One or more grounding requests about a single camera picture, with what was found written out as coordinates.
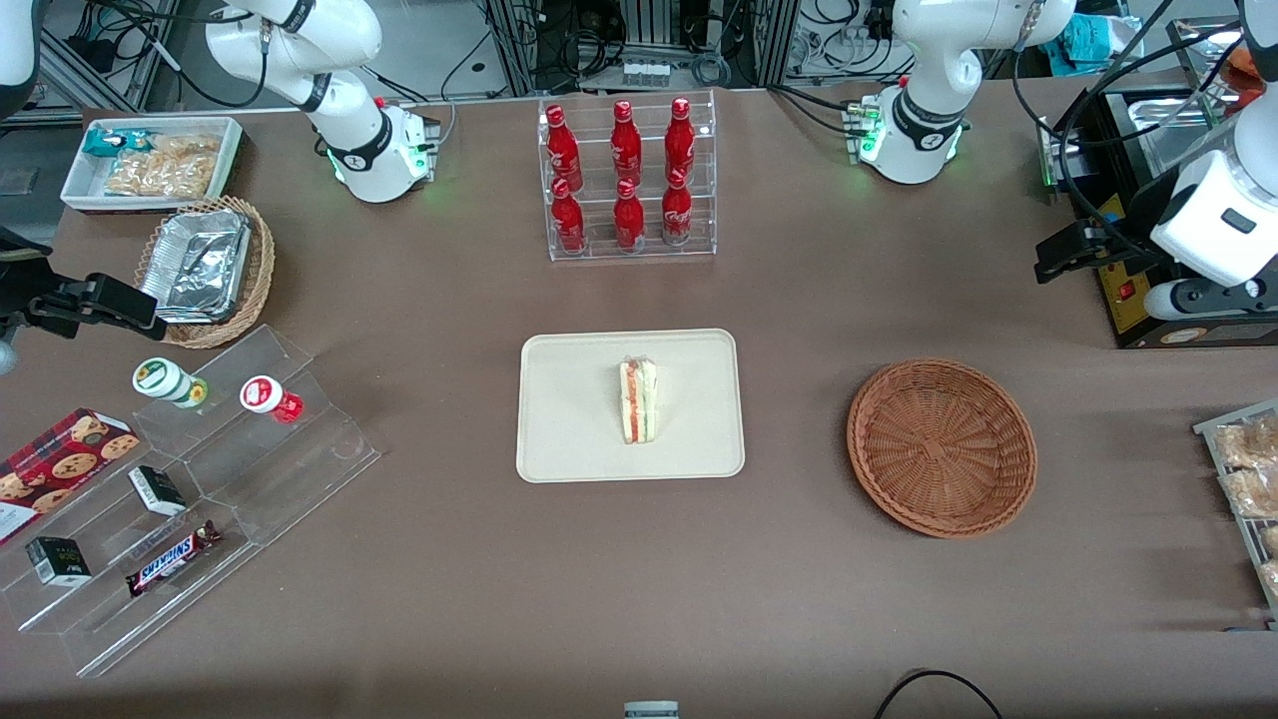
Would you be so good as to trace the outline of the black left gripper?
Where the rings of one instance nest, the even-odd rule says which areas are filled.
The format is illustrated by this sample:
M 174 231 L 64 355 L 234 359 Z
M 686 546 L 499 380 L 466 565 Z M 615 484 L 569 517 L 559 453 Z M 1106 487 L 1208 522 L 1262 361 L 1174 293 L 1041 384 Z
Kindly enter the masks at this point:
M 1122 240 L 1118 234 L 1097 220 L 1074 220 L 1065 231 L 1036 243 L 1036 284 L 1051 284 L 1059 275 L 1081 269 L 1144 261 L 1144 246 Z

